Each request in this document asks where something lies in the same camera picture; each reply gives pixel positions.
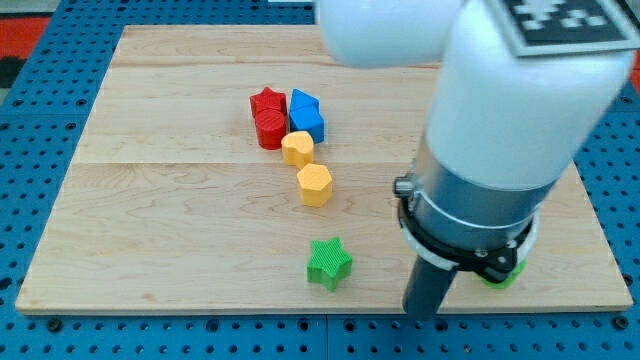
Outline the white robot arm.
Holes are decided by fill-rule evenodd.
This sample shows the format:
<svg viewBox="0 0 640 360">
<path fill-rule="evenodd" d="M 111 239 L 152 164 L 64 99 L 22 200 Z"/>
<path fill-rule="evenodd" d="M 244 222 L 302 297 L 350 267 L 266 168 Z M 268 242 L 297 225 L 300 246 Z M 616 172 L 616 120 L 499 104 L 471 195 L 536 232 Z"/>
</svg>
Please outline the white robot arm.
<svg viewBox="0 0 640 360">
<path fill-rule="evenodd" d="M 343 65 L 441 65 L 415 158 L 393 185 L 417 254 L 404 311 L 433 316 L 460 271 L 509 282 L 545 197 L 627 81 L 638 15 L 624 1 L 566 0 L 320 0 L 315 11 Z"/>
</svg>

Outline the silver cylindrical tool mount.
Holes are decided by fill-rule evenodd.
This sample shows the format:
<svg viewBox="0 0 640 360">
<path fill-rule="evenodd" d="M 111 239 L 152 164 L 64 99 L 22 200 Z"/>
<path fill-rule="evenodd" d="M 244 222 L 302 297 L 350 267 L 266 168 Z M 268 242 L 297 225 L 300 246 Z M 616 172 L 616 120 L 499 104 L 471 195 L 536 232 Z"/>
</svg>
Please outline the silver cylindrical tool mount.
<svg viewBox="0 0 640 360">
<path fill-rule="evenodd" d="M 422 137 L 394 193 L 403 234 L 421 259 L 501 283 L 535 243 L 538 209 L 554 184 L 499 189 L 470 182 L 445 167 Z"/>
</svg>

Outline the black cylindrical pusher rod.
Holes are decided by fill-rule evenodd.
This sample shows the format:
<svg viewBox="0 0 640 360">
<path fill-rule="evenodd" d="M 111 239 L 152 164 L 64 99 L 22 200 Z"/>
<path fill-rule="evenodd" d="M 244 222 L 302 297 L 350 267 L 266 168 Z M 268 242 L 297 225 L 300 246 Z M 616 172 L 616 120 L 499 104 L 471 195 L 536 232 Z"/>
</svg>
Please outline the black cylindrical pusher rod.
<svg viewBox="0 0 640 360">
<path fill-rule="evenodd" d="M 414 319 L 433 318 L 456 273 L 456 267 L 443 269 L 417 256 L 403 295 L 405 313 Z"/>
</svg>

